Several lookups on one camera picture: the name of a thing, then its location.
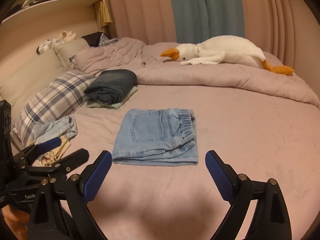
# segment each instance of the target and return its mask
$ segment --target white goose plush toy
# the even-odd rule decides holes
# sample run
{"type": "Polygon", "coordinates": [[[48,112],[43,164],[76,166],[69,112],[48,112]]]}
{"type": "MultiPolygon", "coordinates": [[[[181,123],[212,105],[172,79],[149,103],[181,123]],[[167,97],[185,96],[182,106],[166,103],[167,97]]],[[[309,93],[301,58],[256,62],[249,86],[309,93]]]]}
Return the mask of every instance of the white goose plush toy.
{"type": "Polygon", "coordinates": [[[180,44],[174,49],[167,49],[160,56],[180,61],[180,65],[215,65],[224,62],[264,68],[288,76],[294,72],[288,66],[271,66],[263,51],[251,41],[231,35],[213,37],[199,44],[180,44]]]}

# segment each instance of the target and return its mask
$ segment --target human hand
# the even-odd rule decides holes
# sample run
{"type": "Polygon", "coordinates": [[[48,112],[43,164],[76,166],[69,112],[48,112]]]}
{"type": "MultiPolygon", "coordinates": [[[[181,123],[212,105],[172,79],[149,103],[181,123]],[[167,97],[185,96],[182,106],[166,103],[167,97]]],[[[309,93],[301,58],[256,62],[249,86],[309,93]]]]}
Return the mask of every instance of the human hand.
{"type": "Polygon", "coordinates": [[[27,240],[27,230],[23,224],[28,223],[29,214],[6,205],[2,208],[4,221],[19,240],[27,240]]]}

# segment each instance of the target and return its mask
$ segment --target pink bedsheet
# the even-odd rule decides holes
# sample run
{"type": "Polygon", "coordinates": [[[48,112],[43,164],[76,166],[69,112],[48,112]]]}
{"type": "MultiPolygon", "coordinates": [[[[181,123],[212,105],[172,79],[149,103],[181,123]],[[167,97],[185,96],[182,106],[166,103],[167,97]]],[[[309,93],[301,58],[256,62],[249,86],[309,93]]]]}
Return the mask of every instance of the pink bedsheet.
{"type": "MultiPolygon", "coordinates": [[[[139,85],[138,89],[118,110],[83,106],[74,113],[79,133],[68,153],[86,148],[90,164],[102,150],[112,151],[129,109],[180,107],[195,112],[199,164],[113,164],[96,199],[88,204],[109,240],[209,240],[229,208],[205,167],[204,156],[211,149],[237,173],[254,180],[277,179],[293,239],[301,239],[320,210],[316,106],[235,88],[139,85]]],[[[254,208],[250,206],[237,239],[245,237],[254,208]]]]}

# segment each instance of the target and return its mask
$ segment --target light blue jeans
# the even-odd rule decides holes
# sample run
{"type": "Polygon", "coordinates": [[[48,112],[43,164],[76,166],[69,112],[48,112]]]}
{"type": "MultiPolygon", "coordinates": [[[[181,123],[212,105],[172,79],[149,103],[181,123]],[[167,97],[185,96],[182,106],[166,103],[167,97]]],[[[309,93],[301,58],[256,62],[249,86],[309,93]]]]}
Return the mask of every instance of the light blue jeans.
{"type": "Polygon", "coordinates": [[[131,109],[122,121],[112,158],[114,163],[135,165],[196,165],[193,111],[131,109]]]}

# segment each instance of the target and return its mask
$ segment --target patterned cloth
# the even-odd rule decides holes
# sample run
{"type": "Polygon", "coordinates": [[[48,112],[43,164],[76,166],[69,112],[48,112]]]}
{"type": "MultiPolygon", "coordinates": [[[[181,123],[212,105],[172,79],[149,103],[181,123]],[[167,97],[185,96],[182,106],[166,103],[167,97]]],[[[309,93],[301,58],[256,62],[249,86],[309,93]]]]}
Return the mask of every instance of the patterned cloth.
{"type": "Polygon", "coordinates": [[[119,41],[119,39],[117,39],[117,38],[109,40],[109,38],[103,33],[100,37],[99,47],[107,46],[107,45],[110,45],[110,44],[115,43],[117,41],[119,41]]]}
{"type": "Polygon", "coordinates": [[[47,167],[59,161],[63,157],[66,150],[71,145],[66,135],[62,135],[60,139],[61,139],[61,145],[59,147],[39,156],[35,160],[35,162],[32,164],[32,166],[47,167]]]}
{"type": "Polygon", "coordinates": [[[13,129],[23,146],[34,139],[33,123],[42,124],[75,112],[84,104],[83,91],[95,79],[79,70],[68,71],[37,94],[20,112],[13,129]]]}

